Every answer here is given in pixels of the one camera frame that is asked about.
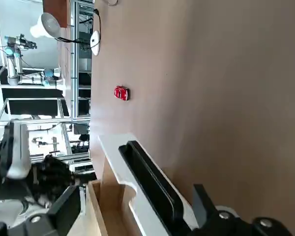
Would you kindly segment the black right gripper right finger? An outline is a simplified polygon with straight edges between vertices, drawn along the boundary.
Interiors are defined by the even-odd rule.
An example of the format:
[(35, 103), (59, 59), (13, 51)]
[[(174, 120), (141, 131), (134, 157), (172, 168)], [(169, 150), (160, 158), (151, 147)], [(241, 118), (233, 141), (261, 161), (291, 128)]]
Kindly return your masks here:
[(202, 184), (193, 186), (192, 209), (198, 228), (192, 236), (290, 236), (292, 233), (280, 221), (257, 217), (251, 223), (227, 210), (218, 210)]

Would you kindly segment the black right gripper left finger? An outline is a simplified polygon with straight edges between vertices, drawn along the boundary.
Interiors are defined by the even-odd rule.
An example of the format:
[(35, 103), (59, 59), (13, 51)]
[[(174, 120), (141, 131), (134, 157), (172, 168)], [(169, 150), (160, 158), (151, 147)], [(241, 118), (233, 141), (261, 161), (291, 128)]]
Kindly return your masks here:
[(80, 188), (68, 187), (46, 213), (29, 217), (8, 228), (0, 222), (0, 236), (65, 236), (81, 212)]

